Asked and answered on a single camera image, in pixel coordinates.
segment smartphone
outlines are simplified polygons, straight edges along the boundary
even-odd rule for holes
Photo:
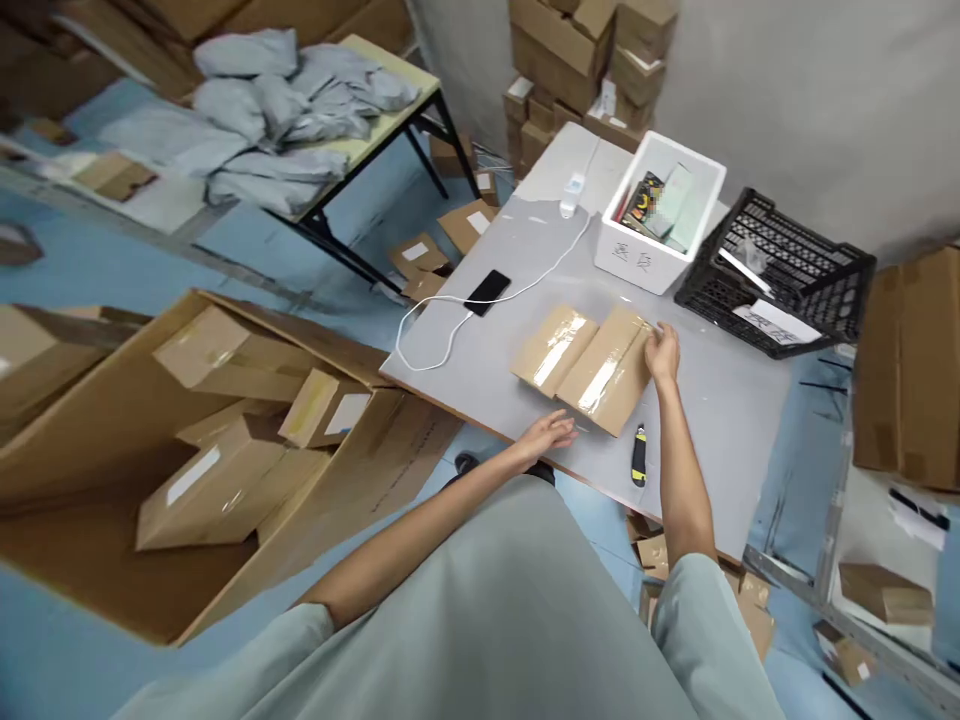
[[[463,305],[468,310],[472,310],[474,315],[483,317],[487,310],[493,307],[490,300],[496,300],[503,295],[503,291],[510,285],[510,278],[501,272],[491,270],[490,274],[484,278],[483,282],[477,285],[477,289],[470,295],[470,299]],[[476,302],[477,300],[486,300],[488,302]]]

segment person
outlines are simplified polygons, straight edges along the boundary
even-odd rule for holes
[[[236,656],[118,718],[782,718],[717,565],[676,331],[644,355],[660,404],[671,573],[652,632],[543,473],[563,410],[357,548]]]

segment left hand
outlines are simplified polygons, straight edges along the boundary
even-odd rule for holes
[[[523,472],[552,448],[570,447],[580,434],[574,430],[573,418],[565,418],[566,410],[544,415],[531,425],[513,445],[504,450],[517,472]]]

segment black plastic crate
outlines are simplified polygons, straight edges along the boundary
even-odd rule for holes
[[[760,278],[770,285],[773,297],[719,254],[724,248],[736,255],[748,239],[767,256]],[[779,360],[839,342],[857,342],[876,264],[873,255],[830,242],[777,212],[772,201],[752,188],[745,188],[703,241],[674,299]],[[761,299],[823,336],[809,343],[781,345],[733,313]]]

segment gray wall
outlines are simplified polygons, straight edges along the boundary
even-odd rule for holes
[[[455,118],[505,151],[506,0],[411,0]],[[960,234],[960,2],[684,0],[656,128],[831,239]]]

